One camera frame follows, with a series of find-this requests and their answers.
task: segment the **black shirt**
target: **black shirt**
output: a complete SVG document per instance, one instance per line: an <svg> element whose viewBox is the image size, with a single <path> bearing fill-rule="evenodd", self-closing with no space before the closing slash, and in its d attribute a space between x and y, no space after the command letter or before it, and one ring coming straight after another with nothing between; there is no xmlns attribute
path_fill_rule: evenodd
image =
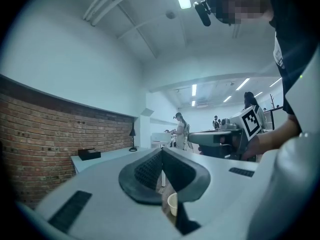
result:
<svg viewBox="0 0 320 240"><path fill-rule="evenodd" d="M270 1L274 13L270 25L275 28L273 55L282 77L283 110L294 115L285 95L311 60L318 40L292 0Z"/></svg>

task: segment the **ceiling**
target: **ceiling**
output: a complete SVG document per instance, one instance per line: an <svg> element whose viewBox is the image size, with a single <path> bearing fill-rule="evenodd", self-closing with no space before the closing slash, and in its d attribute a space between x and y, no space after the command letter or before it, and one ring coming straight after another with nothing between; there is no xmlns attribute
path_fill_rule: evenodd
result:
<svg viewBox="0 0 320 240"><path fill-rule="evenodd" d="M240 90L236 89L244 82L245 78L217 80L198 84L194 97L192 97L192 86L181 86L167 90L165 94L179 109L191 107L192 101L195 101L195 109L202 105L213 107L243 104L245 92L252 92L254 95L262 92L260 94L262 97L281 84L279 81L270 87L278 79L279 77L252 77ZM228 96L231 98L224 103L223 101Z"/></svg>
<svg viewBox="0 0 320 240"><path fill-rule="evenodd" d="M81 0L86 9L93 1ZM89 22L95 25L97 16L113 1L116 0L108 0ZM201 0L190 1L193 4ZM173 12L175 18L167 18L167 12ZM202 41L213 41L217 37L234 39L236 42L237 38L248 35L261 39L274 35L274 30L264 20L228 26L214 16L210 18L211 26L205 27L193 6L181 9L178 0L123 0L104 15L96 27L108 30L123 42L141 63L156 60L168 50L183 50Z"/></svg>

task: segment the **woman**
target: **woman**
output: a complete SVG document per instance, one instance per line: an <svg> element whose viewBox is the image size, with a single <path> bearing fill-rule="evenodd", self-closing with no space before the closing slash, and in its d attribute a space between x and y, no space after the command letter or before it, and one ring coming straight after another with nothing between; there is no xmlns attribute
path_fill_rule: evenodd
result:
<svg viewBox="0 0 320 240"><path fill-rule="evenodd" d="M173 118L179 122L178 126L177 126L177 130L174 132L174 134L176 135L176 142L175 142L176 148L179 150L186 150L185 146L187 143L187 136L188 136L188 134L186 134L188 131L188 129L187 129L188 124L184 120L184 118L180 112L176 113Z"/></svg>
<svg viewBox="0 0 320 240"><path fill-rule="evenodd" d="M254 94L250 91L244 94L244 109L252 107L254 112L256 113L259 125L261 129L266 129L266 121L262 108L258 105L258 102L254 96Z"/></svg>

